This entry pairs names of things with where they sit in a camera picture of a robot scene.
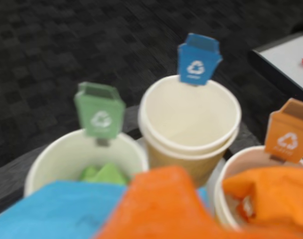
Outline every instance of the paper cup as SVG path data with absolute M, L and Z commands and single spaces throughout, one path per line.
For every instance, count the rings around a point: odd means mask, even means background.
M 303 159 L 299 164 L 290 162 L 277 162 L 270 159 L 270 154 L 264 152 L 265 147 L 255 146 L 246 148 L 233 155 L 224 165 L 219 178 L 216 182 L 214 193 L 214 206 L 217 221 L 227 227 L 236 230 L 240 229 L 241 218 L 235 213 L 237 203 L 231 200 L 227 201 L 227 197 L 222 189 L 222 181 L 225 178 L 234 176 L 251 168 L 283 166 L 283 167 L 302 167 Z
M 146 130 L 173 152 L 201 155 L 222 147 L 241 121 L 237 99 L 209 80 L 193 86 L 169 76 L 144 94 L 139 111 Z
M 207 182 L 217 163 L 221 160 L 225 151 L 235 140 L 239 132 L 239 128 L 237 128 L 222 147 L 211 153 L 185 155 L 174 152 L 159 143 L 146 130 L 141 116 L 139 116 L 138 123 L 141 133 L 144 136 L 150 168 L 180 165 L 188 172 L 197 187 L 201 187 Z
M 28 196 L 57 180 L 77 181 L 84 168 L 112 162 L 128 177 L 148 170 L 143 148 L 131 137 L 120 133 L 109 146 L 98 146 L 96 139 L 77 130 L 51 143 L 33 163 L 24 187 Z

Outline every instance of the orange fabric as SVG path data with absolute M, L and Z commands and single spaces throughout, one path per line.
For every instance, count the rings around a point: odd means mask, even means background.
M 240 201 L 250 196 L 254 213 L 245 219 L 251 224 L 303 230 L 302 168 L 250 169 L 225 179 L 223 190 Z
M 298 239 L 284 232 L 229 232 L 204 209 L 190 177 L 180 167 L 135 177 L 95 239 Z

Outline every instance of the blue fabric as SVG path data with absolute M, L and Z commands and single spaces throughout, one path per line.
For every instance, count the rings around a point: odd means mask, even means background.
M 55 182 L 0 215 L 0 239 L 88 239 L 107 220 L 126 186 Z M 198 190 L 207 203 L 205 188 Z

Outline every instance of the green sign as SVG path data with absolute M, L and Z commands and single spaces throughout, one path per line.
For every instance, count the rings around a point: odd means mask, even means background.
M 117 137 L 122 130 L 126 106 L 116 88 L 83 82 L 74 100 L 79 122 L 88 136 Z

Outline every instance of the blue recycling bin sign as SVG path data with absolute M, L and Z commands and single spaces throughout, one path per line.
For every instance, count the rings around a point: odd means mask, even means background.
M 178 58 L 180 81 L 193 85 L 205 85 L 222 60 L 217 40 L 194 33 L 178 47 Z

